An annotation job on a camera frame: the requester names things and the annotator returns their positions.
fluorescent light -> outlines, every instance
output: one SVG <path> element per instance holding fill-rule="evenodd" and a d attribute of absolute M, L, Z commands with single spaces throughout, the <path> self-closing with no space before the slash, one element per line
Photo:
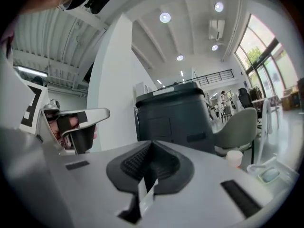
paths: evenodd
<path fill-rule="evenodd" d="M 163 22 L 163 23 L 168 23 L 169 21 L 171 20 L 171 16 L 169 13 L 162 13 L 160 15 L 160 21 Z"/>
<path fill-rule="evenodd" d="M 177 58 L 176 58 L 176 60 L 178 60 L 178 61 L 182 61 L 184 59 L 184 56 L 182 55 L 182 54 L 180 54 Z"/>
<path fill-rule="evenodd" d="M 222 2 L 217 2 L 215 5 L 214 5 L 214 9 L 216 12 L 221 12 L 223 11 L 224 9 L 224 4 Z"/>
<path fill-rule="evenodd" d="M 38 75 L 38 76 L 41 76 L 41 77 L 47 77 L 48 76 L 46 73 L 42 73 L 42 72 L 32 70 L 32 69 L 22 67 L 22 66 L 18 66 L 18 70 L 29 73 L 29 74 L 35 74 L 35 75 Z"/>
<path fill-rule="evenodd" d="M 211 47 L 211 50 L 212 50 L 212 51 L 216 51 L 216 50 L 218 49 L 218 47 L 219 47 L 218 45 L 213 45 L 213 46 Z"/>

ceiling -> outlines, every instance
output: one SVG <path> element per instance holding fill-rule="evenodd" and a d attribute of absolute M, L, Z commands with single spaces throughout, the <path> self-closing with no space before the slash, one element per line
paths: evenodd
<path fill-rule="evenodd" d="M 217 13 L 214 4 L 224 3 Z M 152 79 L 176 75 L 179 53 L 193 65 L 191 57 L 220 60 L 234 30 L 239 0 L 110 0 L 98 15 L 82 6 L 68 11 L 52 9 L 21 15 L 12 44 L 14 65 L 48 72 L 48 81 L 75 92 L 87 92 L 84 81 L 92 66 L 101 38 L 113 19 L 126 12 L 133 21 L 132 49 Z M 159 20 L 161 12 L 171 14 L 171 22 Z M 212 52 L 210 19 L 224 19 L 220 49 Z"/>

railing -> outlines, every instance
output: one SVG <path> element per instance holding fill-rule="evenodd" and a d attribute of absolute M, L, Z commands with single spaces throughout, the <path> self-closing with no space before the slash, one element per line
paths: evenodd
<path fill-rule="evenodd" d="M 220 72 L 217 72 L 214 74 L 208 74 L 208 75 L 192 78 L 189 80 L 185 80 L 185 82 L 179 82 L 177 84 L 179 85 L 179 84 L 184 84 L 184 83 L 189 83 L 189 82 L 198 82 L 200 84 L 200 86 L 203 86 L 203 85 L 212 84 L 212 83 L 230 79 L 230 78 L 234 78 L 232 69 L 220 71 Z"/>

dark gray bin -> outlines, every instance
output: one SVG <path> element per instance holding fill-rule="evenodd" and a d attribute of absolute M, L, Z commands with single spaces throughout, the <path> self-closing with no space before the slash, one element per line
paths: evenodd
<path fill-rule="evenodd" d="M 136 106 L 141 141 L 161 140 L 215 153 L 204 93 L 197 83 L 141 95 Z"/>

glass wall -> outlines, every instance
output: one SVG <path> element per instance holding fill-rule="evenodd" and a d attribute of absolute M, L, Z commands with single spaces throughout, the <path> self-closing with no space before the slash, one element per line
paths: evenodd
<path fill-rule="evenodd" d="M 251 15 L 236 55 L 244 67 L 251 87 L 263 97 L 283 96 L 297 83 L 294 66 L 274 34 L 256 16 Z"/>

